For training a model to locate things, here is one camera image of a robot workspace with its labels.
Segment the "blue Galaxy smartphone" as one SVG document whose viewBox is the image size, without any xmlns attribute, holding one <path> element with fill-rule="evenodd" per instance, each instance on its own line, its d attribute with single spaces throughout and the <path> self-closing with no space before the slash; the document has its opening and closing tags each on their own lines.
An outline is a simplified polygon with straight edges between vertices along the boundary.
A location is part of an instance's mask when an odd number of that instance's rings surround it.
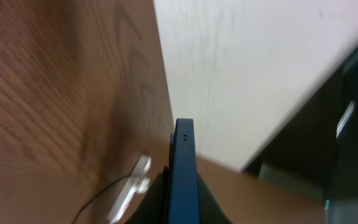
<svg viewBox="0 0 358 224">
<path fill-rule="evenodd" d="M 169 152 L 167 223 L 200 223 L 194 122 L 176 120 Z"/>
</svg>

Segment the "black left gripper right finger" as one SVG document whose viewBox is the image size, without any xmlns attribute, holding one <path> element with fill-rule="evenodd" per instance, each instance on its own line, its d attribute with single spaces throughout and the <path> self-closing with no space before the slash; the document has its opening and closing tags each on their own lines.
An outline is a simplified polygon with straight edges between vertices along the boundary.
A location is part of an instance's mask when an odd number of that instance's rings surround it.
<svg viewBox="0 0 358 224">
<path fill-rule="evenodd" d="M 200 205 L 201 224 L 232 224 L 221 207 L 215 200 L 213 194 L 204 182 L 200 174 L 198 178 L 198 199 Z"/>
</svg>

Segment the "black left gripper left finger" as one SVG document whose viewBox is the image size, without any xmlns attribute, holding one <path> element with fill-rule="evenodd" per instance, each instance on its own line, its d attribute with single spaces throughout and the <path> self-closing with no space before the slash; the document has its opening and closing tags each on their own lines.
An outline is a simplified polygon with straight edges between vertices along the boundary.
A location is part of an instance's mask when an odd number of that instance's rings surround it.
<svg viewBox="0 0 358 224">
<path fill-rule="evenodd" d="M 148 189 L 136 211 L 126 224 L 164 224 L 168 195 L 169 168 L 165 166 Z"/>
</svg>

